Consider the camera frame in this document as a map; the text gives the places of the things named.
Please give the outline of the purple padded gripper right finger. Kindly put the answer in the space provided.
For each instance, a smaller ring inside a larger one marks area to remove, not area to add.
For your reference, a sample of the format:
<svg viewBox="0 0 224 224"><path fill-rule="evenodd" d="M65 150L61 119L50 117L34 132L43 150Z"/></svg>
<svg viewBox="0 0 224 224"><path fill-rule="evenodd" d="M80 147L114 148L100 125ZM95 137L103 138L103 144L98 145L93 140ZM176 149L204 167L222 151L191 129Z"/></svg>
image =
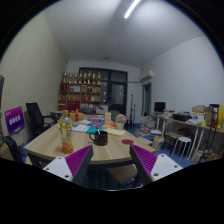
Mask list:
<svg viewBox="0 0 224 224"><path fill-rule="evenodd" d="M130 145L129 154L135 163L138 176L143 184L157 181L182 169L179 164L166 154L156 155L133 144Z"/></svg>

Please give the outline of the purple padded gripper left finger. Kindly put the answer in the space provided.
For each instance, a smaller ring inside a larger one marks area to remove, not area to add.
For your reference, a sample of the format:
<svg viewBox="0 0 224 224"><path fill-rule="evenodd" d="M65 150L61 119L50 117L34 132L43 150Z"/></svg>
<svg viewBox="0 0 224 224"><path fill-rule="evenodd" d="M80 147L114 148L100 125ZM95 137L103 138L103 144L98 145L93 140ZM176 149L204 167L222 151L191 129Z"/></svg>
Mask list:
<svg viewBox="0 0 224 224"><path fill-rule="evenodd" d="M81 186L92 156L93 146L88 145L67 157L56 157L44 170Z"/></svg>

